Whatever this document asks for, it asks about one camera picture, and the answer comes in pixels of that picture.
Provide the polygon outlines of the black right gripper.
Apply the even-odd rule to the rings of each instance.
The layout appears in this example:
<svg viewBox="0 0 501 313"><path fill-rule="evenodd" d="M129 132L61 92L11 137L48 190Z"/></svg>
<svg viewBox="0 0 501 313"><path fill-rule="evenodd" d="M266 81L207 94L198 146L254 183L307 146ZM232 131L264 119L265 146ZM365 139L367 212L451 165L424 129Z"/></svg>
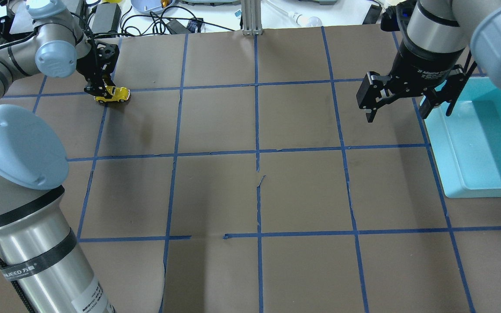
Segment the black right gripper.
<svg viewBox="0 0 501 313"><path fill-rule="evenodd" d="M420 97L422 94L424 99L419 108L422 119L444 102L449 103L446 111L449 117L468 80L457 64L464 50L432 52L410 39L403 39L388 75L368 72L357 91L357 104L364 110L367 122L372 123L378 109L393 103L397 97Z"/></svg>

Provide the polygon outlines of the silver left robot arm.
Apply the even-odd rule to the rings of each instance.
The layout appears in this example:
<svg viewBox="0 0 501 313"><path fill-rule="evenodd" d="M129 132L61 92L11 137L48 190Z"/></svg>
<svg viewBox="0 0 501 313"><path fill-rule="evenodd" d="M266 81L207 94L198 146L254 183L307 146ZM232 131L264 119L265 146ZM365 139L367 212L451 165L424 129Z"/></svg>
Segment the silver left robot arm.
<svg viewBox="0 0 501 313"><path fill-rule="evenodd" d="M78 72L103 87L97 44L61 0L28 0L33 32L0 45L0 99L14 81ZM0 271L30 313L114 313L60 209L67 153L31 110L0 104Z"/></svg>

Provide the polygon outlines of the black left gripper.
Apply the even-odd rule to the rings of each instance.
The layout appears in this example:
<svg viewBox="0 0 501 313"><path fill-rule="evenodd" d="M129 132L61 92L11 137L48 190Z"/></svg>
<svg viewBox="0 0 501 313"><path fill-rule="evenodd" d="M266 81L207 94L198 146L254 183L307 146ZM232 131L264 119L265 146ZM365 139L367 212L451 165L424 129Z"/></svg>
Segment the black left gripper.
<svg viewBox="0 0 501 313"><path fill-rule="evenodd" d="M87 93L94 97L113 97L107 86L115 86L111 81L119 59L118 44L86 40L89 52L77 59L76 71L87 79Z"/></svg>

